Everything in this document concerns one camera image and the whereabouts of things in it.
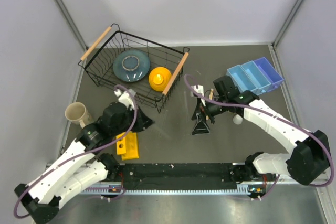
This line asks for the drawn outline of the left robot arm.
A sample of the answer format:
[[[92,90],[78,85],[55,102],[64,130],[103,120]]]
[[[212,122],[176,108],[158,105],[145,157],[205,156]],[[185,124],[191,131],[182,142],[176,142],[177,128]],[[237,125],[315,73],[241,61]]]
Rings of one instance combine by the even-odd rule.
[[[93,159],[106,145],[125,133],[142,132],[153,120],[132,103],[113,102],[97,121],[85,126],[66,151],[39,177],[19,184],[14,192],[35,223],[49,223],[74,196],[102,180],[119,174],[112,155],[102,154],[82,172],[77,170]]]

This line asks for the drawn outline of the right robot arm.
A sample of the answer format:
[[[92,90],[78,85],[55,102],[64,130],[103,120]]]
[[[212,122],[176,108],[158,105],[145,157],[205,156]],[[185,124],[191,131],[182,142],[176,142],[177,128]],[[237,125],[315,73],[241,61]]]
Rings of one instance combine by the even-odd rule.
[[[252,155],[245,166],[245,174],[252,180],[263,174],[287,175],[296,182],[313,186],[315,179],[327,170],[329,179],[320,187],[330,185],[334,180],[335,168],[332,161],[329,140],[321,130],[315,132],[304,129],[281,114],[274,111],[258,95],[249,90],[241,92],[229,76],[216,79],[213,84],[217,95],[214,99],[205,97],[202,85],[190,85],[189,74],[184,75],[184,82],[193,96],[197,97],[197,106],[192,119],[205,129],[194,129],[193,134],[209,132],[207,120],[215,122],[215,116],[227,111],[239,119],[253,123],[261,128],[285,149],[285,154],[259,152]]]

